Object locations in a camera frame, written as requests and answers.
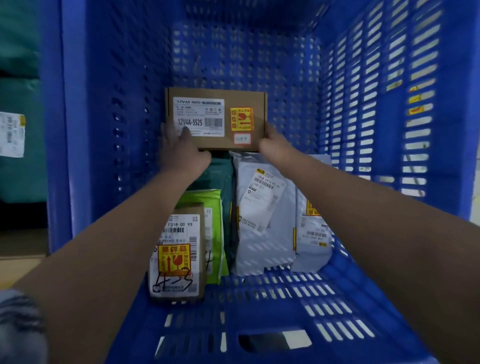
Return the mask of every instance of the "green plastic mailer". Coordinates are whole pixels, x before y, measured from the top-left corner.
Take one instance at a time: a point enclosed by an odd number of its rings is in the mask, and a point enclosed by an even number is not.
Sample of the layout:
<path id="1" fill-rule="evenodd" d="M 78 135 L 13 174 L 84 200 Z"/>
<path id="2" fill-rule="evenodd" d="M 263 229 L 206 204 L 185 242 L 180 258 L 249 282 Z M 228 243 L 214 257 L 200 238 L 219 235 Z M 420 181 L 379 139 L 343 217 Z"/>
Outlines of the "green plastic mailer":
<path id="1" fill-rule="evenodd" d="M 220 190 L 187 191 L 177 207 L 203 203 L 205 208 L 205 238 L 207 240 L 207 284 L 219 284 L 221 275 L 228 275 L 224 252 L 223 210 Z"/>

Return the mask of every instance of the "sleeve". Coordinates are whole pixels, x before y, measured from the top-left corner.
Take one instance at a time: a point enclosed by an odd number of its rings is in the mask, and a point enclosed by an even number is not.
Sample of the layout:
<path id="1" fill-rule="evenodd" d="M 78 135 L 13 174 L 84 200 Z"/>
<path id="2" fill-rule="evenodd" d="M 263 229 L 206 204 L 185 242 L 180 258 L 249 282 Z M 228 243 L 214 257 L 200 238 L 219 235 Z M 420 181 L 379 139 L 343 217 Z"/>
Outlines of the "sleeve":
<path id="1" fill-rule="evenodd" d="M 0 291 L 0 363 L 46 364 L 45 325 L 35 303 L 15 290 Z"/>

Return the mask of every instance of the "green bag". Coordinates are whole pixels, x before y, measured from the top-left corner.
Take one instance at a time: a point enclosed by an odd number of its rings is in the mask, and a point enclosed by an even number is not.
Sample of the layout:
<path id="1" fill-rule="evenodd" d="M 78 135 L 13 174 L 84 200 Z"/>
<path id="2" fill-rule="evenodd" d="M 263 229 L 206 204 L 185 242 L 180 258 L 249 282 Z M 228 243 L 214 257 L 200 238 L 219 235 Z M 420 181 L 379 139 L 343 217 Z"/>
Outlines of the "green bag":
<path id="1" fill-rule="evenodd" d="M 192 203 L 203 203 L 205 209 L 207 284 L 219 284 L 220 276 L 228 275 L 223 250 L 223 214 L 220 190 L 187 191 L 180 198 L 177 207 Z"/>
<path id="2" fill-rule="evenodd" d="M 205 172 L 190 185 L 190 190 L 220 190 L 223 207 L 223 232 L 225 240 L 225 255 L 228 267 L 231 267 L 235 261 L 234 249 L 230 245 L 231 240 L 231 226 L 230 216 L 232 213 L 232 202 L 235 201 L 233 188 L 233 165 L 228 153 L 225 153 L 225 158 L 212 158 L 212 163 L 208 166 Z"/>
<path id="3" fill-rule="evenodd" d="M 0 71 L 38 78 L 39 9 L 36 0 L 0 1 Z"/>
<path id="4" fill-rule="evenodd" d="M 0 200 L 47 200 L 47 156 L 40 80 L 0 78 L 0 111 L 25 115 L 23 158 L 0 157 Z"/>

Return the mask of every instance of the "forearm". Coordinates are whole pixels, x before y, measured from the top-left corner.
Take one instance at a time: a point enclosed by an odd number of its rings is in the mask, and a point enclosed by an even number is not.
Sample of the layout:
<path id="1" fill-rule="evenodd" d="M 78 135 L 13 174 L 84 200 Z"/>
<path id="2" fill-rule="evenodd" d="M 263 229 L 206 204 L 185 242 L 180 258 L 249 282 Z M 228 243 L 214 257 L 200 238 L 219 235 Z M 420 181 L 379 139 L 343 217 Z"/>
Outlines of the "forearm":
<path id="1" fill-rule="evenodd" d="M 480 228 L 306 155 L 293 159 L 286 174 L 439 359 L 468 362 L 480 334 Z"/>
<path id="2" fill-rule="evenodd" d="M 52 363 L 98 363 L 188 179 L 160 174 L 18 281 L 45 316 Z"/>

